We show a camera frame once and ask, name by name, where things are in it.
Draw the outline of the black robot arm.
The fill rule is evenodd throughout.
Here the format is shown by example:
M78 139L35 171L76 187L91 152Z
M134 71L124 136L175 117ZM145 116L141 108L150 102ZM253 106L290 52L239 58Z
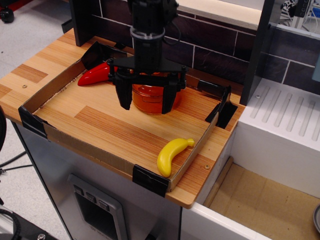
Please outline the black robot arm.
M178 6L175 0L128 1L134 55L107 60L108 77L122 108L131 107L133 85L162 87L162 114L172 110L177 92L185 89L188 67L162 55L165 27L178 16Z

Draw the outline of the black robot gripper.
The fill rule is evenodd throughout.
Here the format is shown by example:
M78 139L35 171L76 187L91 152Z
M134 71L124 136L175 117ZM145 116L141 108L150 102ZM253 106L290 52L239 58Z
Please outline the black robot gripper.
M188 68L163 57L165 33L131 32L134 55L110 58L109 80L115 85L120 106L129 110L132 103L132 85L163 87L162 114L172 110L177 90L186 87Z

